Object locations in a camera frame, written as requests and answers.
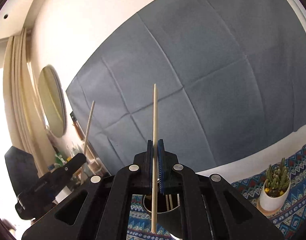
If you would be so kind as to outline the black cylindrical utensil holder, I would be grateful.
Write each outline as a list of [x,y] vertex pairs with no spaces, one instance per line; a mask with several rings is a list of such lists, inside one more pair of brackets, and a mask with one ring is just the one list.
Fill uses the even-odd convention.
[[167,211],[165,195],[157,197],[157,229],[163,228],[175,239],[182,239],[181,207],[177,206],[177,194],[172,194],[173,209]]

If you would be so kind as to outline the beige curtain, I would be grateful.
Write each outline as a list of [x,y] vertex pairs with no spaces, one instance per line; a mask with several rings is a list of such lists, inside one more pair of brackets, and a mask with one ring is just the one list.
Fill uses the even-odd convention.
[[27,29],[10,36],[3,64],[3,98],[12,145],[34,158],[38,175],[49,172],[55,151],[47,136],[34,71],[27,59]]

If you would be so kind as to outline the patterned blue tablecloth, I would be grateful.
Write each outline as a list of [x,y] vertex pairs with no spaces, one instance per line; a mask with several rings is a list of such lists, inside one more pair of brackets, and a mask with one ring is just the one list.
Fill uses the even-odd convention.
[[231,184],[285,239],[306,239],[306,144],[265,171]]

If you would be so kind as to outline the wooden chopstick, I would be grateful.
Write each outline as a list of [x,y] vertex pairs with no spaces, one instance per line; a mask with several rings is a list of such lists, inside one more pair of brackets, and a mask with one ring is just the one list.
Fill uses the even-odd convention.
[[158,89],[154,84],[153,100],[153,157],[152,157],[152,216],[151,232],[157,232],[157,197],[158,197]]
[[[84,138],[83,155],[85,157],[86,157],[86,152],[87,152],[89,130],[90,130],[91,122],[92,122],[94,107],[95,107],[95,101],[92,102],[92,105],[91,105],[91,108],[90,108],[90,113],[89,113],[87,128],[86,128],[86,134],[85,134],[85,138]],[[87,157],[86,157],[86,162],[81,166],[81,185],[84,183],[84,170],[85,170],[85,165],[86,164],[87,164]]]
[[174,207],[173,207],[173,200],[172,200],[171,194],[168,194],[168,197],[169,197],[169,207],[170,207],[170,210],[172,210]]
[[170,210],[170,207],[169,207],[169,197],[168,197],[167,194],[165,195],[165,201],[166,201],[167,211],[169,211]]
[[177,194],[177,206],[180,207],[180,195],[179,195],[179,193]]

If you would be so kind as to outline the black chair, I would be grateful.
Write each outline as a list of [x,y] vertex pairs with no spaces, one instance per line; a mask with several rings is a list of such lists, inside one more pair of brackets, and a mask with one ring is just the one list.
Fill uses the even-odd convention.
[[11,146],[5,154],[5,163],[16,197],[20,200],[31,198],[30,190],[39,180],[33,156]]

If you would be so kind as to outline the round wall mirror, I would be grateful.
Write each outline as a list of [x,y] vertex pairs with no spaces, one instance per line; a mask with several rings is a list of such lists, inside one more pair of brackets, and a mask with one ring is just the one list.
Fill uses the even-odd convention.
[[67,124],[65,101],[60,79],[52,65],[41,70],[38,93],[50,132],[57,138],[62,137]]

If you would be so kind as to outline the grey-blue fabric backdrop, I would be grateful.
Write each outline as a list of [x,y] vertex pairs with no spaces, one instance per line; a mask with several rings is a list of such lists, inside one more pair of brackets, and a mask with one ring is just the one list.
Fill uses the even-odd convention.
[[116,29],[67,88],[110,173],[158,135],[194,171],[306,125],[306,33],[287,0],[155,0]]

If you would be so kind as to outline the small cactus in white pot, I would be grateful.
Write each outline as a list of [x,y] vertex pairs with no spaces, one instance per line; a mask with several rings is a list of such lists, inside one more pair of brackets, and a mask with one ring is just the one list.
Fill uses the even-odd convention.
[[279,210],[289,194],[291,179],[285,158],[278,166],[269,165],[259,197],[259,205],[265,212]]

